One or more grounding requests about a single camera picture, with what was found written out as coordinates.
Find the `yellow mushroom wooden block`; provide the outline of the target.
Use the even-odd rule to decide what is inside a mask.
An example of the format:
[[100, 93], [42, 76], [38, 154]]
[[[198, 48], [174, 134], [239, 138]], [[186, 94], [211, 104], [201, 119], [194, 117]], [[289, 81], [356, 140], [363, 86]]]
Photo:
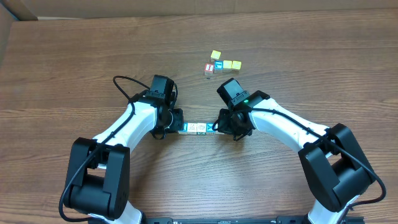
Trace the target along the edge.
[[213, 129], [213, 123], [206, 124], [206, 134], [216, 134], [216, 131]]

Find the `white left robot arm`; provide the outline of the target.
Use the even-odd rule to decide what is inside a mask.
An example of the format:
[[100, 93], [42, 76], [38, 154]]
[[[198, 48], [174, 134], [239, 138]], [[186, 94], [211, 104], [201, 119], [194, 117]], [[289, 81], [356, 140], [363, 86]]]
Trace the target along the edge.
[[177, 85], [161, 75], [142, 92], [125, 97], [126, 111], [107, 130], [72, 144], [58, 206], [66, 222], [146, 222], [129, 202], [130, 155], [147, 133], [161, 140], [183, 129], [183, 111], [175, 108]]

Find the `green Z wooden block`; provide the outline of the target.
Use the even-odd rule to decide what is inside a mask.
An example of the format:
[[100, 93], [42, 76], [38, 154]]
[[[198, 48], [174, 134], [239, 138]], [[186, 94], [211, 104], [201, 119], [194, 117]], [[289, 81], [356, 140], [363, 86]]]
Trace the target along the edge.
[[206, 134], [206, 123], [197, 123], [197, 134], [198, 135]]

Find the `green letter wooden block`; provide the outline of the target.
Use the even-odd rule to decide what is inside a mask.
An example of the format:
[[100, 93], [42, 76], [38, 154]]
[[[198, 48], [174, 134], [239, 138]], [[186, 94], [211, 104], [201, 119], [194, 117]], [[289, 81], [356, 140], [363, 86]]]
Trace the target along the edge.
[[188, 134], [197, 134], [197, 124], [196, 123], [188, 123], [187, 124], [187, 133]]

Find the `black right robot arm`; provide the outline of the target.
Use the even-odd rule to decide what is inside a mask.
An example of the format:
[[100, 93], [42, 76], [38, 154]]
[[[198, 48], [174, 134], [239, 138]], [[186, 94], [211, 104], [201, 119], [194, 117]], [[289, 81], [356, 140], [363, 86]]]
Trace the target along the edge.
[[291, 148], [315, 197], [304, 221], [346, 223], [348, 210], [376, 180], [350, 128], [341, 123], [329, 128], [303, 119], [262, 91], [249, 93], [233, 78], [217, 92], [227, 107], [220, 110], [213, 129], [236, 141], [258, 130]]

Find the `blue P wooden block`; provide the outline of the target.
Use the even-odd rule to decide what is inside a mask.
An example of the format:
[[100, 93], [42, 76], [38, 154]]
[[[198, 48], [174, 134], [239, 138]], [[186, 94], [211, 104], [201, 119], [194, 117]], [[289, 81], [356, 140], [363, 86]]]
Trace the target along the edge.
[[178, 131], [179, 134], [187, 134], [187, 123], [184, 123], [182, 129]]

